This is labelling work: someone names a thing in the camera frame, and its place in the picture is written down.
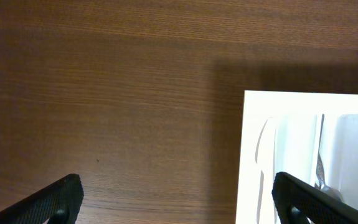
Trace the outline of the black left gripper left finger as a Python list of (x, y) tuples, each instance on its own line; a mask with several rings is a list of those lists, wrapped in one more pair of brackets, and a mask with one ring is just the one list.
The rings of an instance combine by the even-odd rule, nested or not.
[(0, 224), (75, 223), (83, 198), (80, 176), (69, 174), (0, 211)]

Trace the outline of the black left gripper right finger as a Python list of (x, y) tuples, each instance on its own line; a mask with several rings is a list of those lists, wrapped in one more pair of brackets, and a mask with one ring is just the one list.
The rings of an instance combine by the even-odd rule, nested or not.
[(275, 175), (271, 193), (282, 224), (358, 224), (358, 210), (286, 172)]

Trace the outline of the pink plastic knife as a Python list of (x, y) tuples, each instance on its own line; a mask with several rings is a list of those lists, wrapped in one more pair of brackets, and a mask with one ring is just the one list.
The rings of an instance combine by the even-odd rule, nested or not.
[(275, 131), (275, 119), (267, 119), (260, 132), (255, 152), (255, 160), (260, 169), (260, 186), (257, 206), (258, 224), (276, 223), (275, 206), (271, 196), (275, 176)]

